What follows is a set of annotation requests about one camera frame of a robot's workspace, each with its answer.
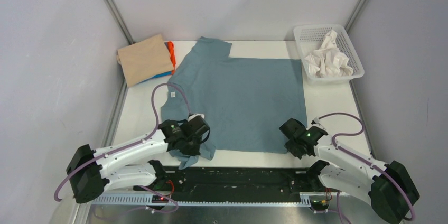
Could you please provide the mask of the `folded tan t-shirt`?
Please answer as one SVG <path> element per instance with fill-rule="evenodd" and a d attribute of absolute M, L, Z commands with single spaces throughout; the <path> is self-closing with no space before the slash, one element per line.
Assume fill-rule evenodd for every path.
<path fill-rule="evenodd" d="M 117 52 L 117 61 L 129 87 L 175 69 L 161 34 L 120 48 Z"/>

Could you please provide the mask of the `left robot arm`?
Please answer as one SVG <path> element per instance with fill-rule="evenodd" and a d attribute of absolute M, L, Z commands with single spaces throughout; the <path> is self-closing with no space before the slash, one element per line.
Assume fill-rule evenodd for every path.
<path fill-rule="evenodd" d="M 181 121 L 166 120 L 151 133 L 119 145 L 95 150 L 83 145 L 66 169 L 74 199 L 87 203 L 106 191 L 130 186 L 161 190 L 167 182 L 166 171 L 151 157 L 173 150 L 197 156 L 209 134 L 204 116 L 194 114 Z"/>

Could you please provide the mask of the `crumpled white t-shirt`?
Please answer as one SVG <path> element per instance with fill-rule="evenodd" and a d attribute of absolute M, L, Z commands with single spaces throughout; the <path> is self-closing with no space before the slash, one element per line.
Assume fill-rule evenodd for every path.
<path fill-rule="evenodd" d="M 337 36 L 336 31 L 329 31 L 321 46 L 304 58 L 311 76 L 335 78 L 353 75 L 353 68 L 348 65 L 349 58 L 337 47 Z"/>

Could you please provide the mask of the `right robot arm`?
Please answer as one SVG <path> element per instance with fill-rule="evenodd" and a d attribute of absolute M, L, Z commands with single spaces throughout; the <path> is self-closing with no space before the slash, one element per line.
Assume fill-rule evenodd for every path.
<path fill-rule="evenodd" d="M 371 206 L 387 223 L 400 223 L 407 214 L 415 216 L 413 206 L 420 194 L 401 163 L 385 163 L 349 148 L 330 135 L 317 119 L 306 127 L 290 118 L 279 130 L 293 156 L 317 158 L 306 172 L 310 189 L 320 191 L 325 187 L 345 192 Z"/>

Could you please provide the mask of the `aluminium frame rail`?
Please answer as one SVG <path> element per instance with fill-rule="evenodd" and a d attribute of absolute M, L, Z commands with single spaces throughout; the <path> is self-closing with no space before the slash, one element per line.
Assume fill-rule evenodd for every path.
<path fill-rule="evenodd" d="M 327 200 L 311 201 L 312 193 L 342 190 L 370 206 L 388 223 L 400 223 L 419 198 L 406 170 L 393 163 L 387 175 L 375 174 L 362 184 L 359 178 L 324 161 L 310 168 L 190 167 L 179 170 L 168 166 L 157 169 L 156 179 L 146 188 L 136 182 L 121 192 L 111 191 L 111 178 L 82 183 L 80 203 L 121 204 L 161 207 L 170 199 L 185 206 L 308 206 L 323 211 Z"/>

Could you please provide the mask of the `folded orange t-shirt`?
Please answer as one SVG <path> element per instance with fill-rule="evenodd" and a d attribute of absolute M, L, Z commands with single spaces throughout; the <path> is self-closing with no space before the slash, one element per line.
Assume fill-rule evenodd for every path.
<path fill-rule="evenodd" d="M 174 43 L 171 41 L 168 41 L 165 43 L 165 45 L 170 53 L 170 60 L 173 65 L 173 70 L 171 71 L 171 75 L 173 75 L 175 73 L 175 69 L 176 69 L 176 57 L 175 57 Z"/>

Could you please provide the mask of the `white plastic basket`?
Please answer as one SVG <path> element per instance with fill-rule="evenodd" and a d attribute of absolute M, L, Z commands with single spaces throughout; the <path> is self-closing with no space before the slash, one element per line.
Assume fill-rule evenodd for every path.
<path fill-rule="evenodd" d="M 310 24 L 293 28 L 306 80 L 311 85 L 345 83 L 365 70 L 345 30 L 339 24 Z"/>

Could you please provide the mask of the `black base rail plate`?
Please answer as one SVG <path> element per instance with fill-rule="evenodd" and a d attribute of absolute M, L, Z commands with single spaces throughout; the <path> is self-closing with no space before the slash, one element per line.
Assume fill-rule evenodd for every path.
<path fill-rule="evenodd" d="M 185 203 L 302 203 L 327 189 L 307 168 L 165 167 L 148 186 Z"/>

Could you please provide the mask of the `folded blue t-shirt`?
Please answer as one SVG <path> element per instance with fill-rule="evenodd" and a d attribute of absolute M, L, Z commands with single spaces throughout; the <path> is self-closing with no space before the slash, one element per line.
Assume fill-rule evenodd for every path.
<path fill-rule="evenodd" d="M 146 82 L 146 81 L 148 81 L 148 80 L 152 80 L 152 79 L 157 79 L 157 78 L 161 78 L 161 77 L 165 77 L 165 76 L 171 76 L 172 74 L 173 74 L 173 71 L 168 71 L 168 72 L 164 72 L 164 73 L 156 74 L 156 75 L 153 76 L 153 77 L 150 77 L 150 78 L 148 78 L 148 79 L 143 80 L 142 83 L 143 83 L 143 82 Z"/>

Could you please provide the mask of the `grey-blue t-shirt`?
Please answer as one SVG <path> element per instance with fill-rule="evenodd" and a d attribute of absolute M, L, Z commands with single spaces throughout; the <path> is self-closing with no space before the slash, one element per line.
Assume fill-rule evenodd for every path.
<path fill-rule="evenodd" d="M 204 114 L 211 128 L 200 157 L 218 151 L 285 154 L 279 131 L 289 118 L 306 124 L 302 65 L 287 44 L 200 37 L 169 79 L 163 120 Z"/>

